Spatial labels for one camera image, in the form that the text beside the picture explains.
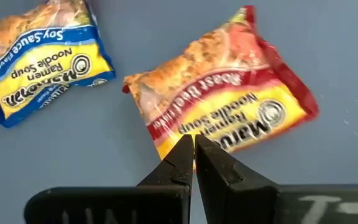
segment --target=blue surface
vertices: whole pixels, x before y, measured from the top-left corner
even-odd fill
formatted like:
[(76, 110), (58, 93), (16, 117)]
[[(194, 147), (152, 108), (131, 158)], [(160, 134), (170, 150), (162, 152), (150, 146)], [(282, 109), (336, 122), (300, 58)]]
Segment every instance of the blue surface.
[[(0, 0), (0, 17), (37, 1)], [(16, 128), (0, 126), (0, 223), (23, 223), (26, 201), (56, 186), (135, 185), (159, 158), (126, 75), (179, 54), (189, 41), (255, 4), (259, 31), (312, 89), (312, 123), (235, 156), (284, 183), (358, 183), (358, 2), (350, 0), (94, 0), (117, 80), (72, 88)], [(191, 222), (206, 223), (193, 191)]]

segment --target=soy sauce flavor ramen package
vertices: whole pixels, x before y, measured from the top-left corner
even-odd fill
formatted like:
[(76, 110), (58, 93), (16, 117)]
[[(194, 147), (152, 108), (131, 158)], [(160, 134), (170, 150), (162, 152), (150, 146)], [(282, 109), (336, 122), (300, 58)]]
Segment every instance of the soy sauce flavor ramen package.
[(0, 20), (0, 124), (9, 128), (73, 85), (115, 77), (84, 0), (47, 1)]
[(183, 134), (204, 134), (228, 152), (313, 119), (318, 106), (276, 49), (258, 36), (244, 6), (183, 54), (124, 80), (158, 153)]

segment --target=ramen noodle package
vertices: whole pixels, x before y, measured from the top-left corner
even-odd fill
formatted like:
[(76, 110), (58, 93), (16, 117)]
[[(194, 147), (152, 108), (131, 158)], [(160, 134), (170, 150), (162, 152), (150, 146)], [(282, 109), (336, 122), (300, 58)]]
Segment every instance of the ramen noodle package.
[(227, 152), (313, 119), (318, 106), (242, 7), (183, 54), (124, 80), (161, 158), (183, 134), (204, 134)]
[(114, 77), (84, 0), (51, 0), (0, 20), (1, 125), (16, 125), (70, 86)]

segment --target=roast beef flavor ramen package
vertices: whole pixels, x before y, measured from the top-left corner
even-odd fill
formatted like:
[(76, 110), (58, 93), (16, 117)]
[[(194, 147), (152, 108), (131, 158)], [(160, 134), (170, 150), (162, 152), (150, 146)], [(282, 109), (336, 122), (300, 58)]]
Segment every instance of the roast beef flavor ramen package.
[(115, 77), (84, 0), (51, 0), (0, 20), (0, 124), (9, 128), (67, 91)]
[(318, 106), (244, 6), (183, 54), (124, 80), (164, 158), (183, 134), (232, 152), (313, 119)]

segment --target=crinkled plastic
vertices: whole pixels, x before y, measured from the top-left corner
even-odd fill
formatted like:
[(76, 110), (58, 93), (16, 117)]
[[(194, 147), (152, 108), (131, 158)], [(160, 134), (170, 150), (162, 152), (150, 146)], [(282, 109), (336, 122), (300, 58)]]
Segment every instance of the crinkled plastic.
[(73, 85), (115, 77), (84, 0), (51, 0), (0, 20), (0, 124), (10, 128)]
[(227, 152), (270, 138), (318, 114), (309, 89), (258, 36), (244, 6), (183, 54), (124, 80), (158, 153), (184, 134), (204, 134)]

